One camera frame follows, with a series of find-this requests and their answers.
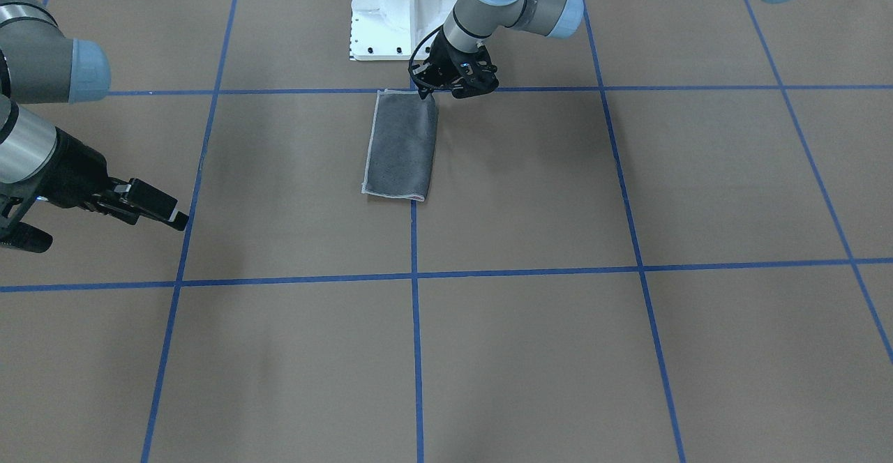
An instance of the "tiled surface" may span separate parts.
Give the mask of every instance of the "tiled surface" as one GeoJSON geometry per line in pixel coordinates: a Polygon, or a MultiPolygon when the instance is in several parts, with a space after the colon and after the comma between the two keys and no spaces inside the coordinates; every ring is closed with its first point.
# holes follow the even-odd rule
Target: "tiled surface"
{"type": "Polygon", "coordinates": [[[349,0],[49,0],[118,92],[34,109],[113,175],[187,204],[213,125],[187,235],[38,205],[0,251],[0,460],[883,460],[890,0],[750,3],[587,0],[610,116],[586,27],[498,32],[412,206],[359,193],[408,81],[349,0]]]}
{"type": "Polygon", "coordinates": [[[890,460],[893,374],[848,266],[649,279],[689,461],[890,460]]]}
{"type": "Polygon", "coordinates": [[[360,194],[374,109],[374,93],[221,98],[187,278],[408,272],[408,205],[360,194]]]}
{"type": "Polygon", "coordinates": [[[608,98],[645,263],[844,255],[778,91],[608,98]]]}
{"type": "Polygon", "coordinates": [[[638,276],[425,280],[426,461],[671,461],[638,276]]]}
{"type": "Polygon", "coordinates": [[[853,253],[893,256],[890,91],[790,95],[853,253]]]}
{"type": "MultiPolygon", "coordinates": [[[[207,97],[105,98],[89,104],[29,109],[105,155],[109,175],[138,177],[188,208],[207,97]]],[[[0,250],[3,285],[149,282],[177,275],[182,234],[141,219],[136,227],[79,208],[36,203],[25,222],[53,235],[39,256],[0,250]]]]}
{"type": "Polygon", "coordinates": [[[437,100],[434,174],[419,205],[421,270],[636,262],[599,94],[437,100]]]}
{"type": "Polygon", "coordinates": [[[408,282],[183,289],[177,321],[153,460],[414,454],[408,282]]]}
{"type": "Polygon", "coordinates": [[[169,306],[169,289],[0,294],[0,460],[136,460],[169,306]]]}

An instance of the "folded cloth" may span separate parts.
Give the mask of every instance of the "folded cloth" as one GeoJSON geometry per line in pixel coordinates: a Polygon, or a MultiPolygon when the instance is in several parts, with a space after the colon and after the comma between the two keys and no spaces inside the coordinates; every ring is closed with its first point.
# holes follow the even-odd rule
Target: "folded cloth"
{"type": "Polygon", "coordinates": [[[363,193],[424,202],[434,163],[437,105],[414,91],[379,91],[363,193]]]}

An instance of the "black cable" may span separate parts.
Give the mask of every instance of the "black cable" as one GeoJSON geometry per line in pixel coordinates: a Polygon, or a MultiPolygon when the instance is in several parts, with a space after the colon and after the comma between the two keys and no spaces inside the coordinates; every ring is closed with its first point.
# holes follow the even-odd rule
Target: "black cable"
{"type": "Polygon", "coordinates": [[[415,50],[412,50],[412,55],[409,56],[409,66],[406,67],[406,70],[409,71],[409,78],[412,79],[412,82],[414,82],[416,86],[422,85],[424,88],[433,89],[434,91],[450,91],[449,88],[440,88],[432,84],[428,84],[427,82],[421,81],[421,79],[419,79],[419,76],[416,75],[414,69],[412,69],[412,66],[414,65],[413,63],[415,62],[415,56],[419,53],[419,50],[421,50],[421,46],[427,43],[427,41],[430,40],[431,37],[437,34],[437,32],[440,32],[440,30],[443,28],[443,25],[440,25],[434,31],[431,31],[430,34],[425,36],[423,40],[419,41],[418,46],[415,47],[415,50]]]}

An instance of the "white plastic base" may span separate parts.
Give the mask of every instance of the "white plastic base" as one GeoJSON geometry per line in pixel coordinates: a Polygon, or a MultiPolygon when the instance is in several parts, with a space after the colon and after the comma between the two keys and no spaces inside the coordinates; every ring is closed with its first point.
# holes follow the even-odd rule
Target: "white plastic base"
{"type": "MultiPolygon", "coordinates": [[[[443,24],[455,3],[456,0],[353,0],[350,59],[408,60],[419,41],[443,24]]],[[[416,59],[427,58],[422,47],[416,59]]]]}

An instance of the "robotic arm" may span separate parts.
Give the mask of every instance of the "robotic arm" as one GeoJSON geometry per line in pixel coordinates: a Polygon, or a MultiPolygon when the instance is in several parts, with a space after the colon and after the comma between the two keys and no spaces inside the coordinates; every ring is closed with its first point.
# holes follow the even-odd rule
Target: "robotic arm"
{"type": "Polygon", "coordinates": [[[497,28],[568,38],[581,20],[583,0],[457,0],[446,22],[421,41],[434,36],[428,59],[417,65],[415,53],[410,57],[409,75],[421,98],[434,91],[450,91],[456,98],[487,94],[500,85],[484,46],[497,28]]]}
{"type": "Polygon", "coordinates": [[[175,199],[144,181],[109,177],[103,155],[16,102],[100,100],[110,82],[97,44],[65,38],[36,0],[0,0],[0,247],[49,249],[53,237],[22,222],[36,200],[129,225],[146,216],[186,228],[175,199]]]}

